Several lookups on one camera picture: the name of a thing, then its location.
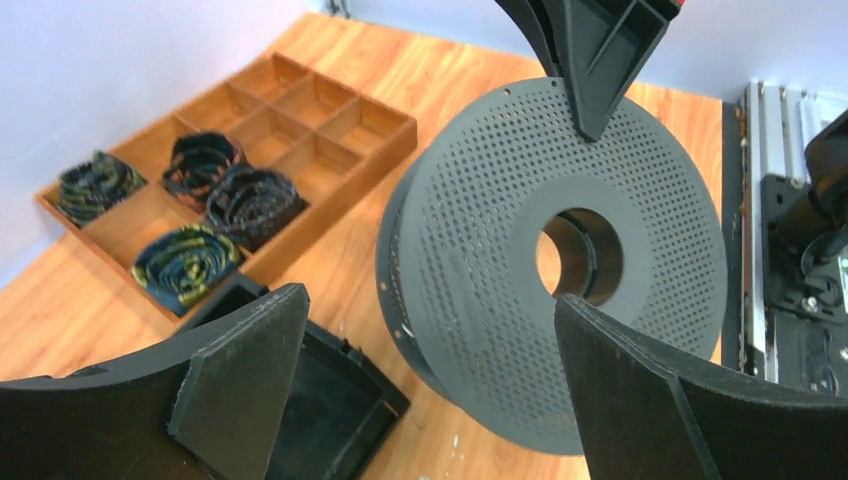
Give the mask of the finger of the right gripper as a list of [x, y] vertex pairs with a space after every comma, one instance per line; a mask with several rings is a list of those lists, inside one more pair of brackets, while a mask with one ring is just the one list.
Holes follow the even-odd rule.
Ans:
[[683, 6], [681, 1], [544, 1], [546, 73], [566, 81], [581, 135], [597, 141]]
[[498, 6], [519, 28], [549, 77], [562, 77], [548, 9], [542, 0], [496, 0]]

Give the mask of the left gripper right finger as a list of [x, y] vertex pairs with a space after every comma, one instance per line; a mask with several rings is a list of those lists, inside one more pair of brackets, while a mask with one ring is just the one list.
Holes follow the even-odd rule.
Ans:
[[554, 327], [592, 478], [846, 477], [845, 399], [715, 364], [574, 295]]

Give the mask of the black cable spool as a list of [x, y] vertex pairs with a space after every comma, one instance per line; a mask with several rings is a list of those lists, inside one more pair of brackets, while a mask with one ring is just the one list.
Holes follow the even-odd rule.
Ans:
[[559, 78], [479, 97], [410, 167], [390, 230], [396, 296], [449, 401], [553, 455], [582, 448], [536, 249], [556, 215], [582, 213], [607, 221], [623, 253], [600, 309], [711, 357], [727, 302], [719, 216], [684, 147], [630, 99], [589, 142]]

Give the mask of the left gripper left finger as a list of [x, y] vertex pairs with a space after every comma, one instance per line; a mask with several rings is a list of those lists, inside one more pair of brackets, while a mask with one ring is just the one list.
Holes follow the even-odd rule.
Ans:
[[5, 479], [261, 479], [310, 308], [287, 284], [72, 375], [1, 385]]

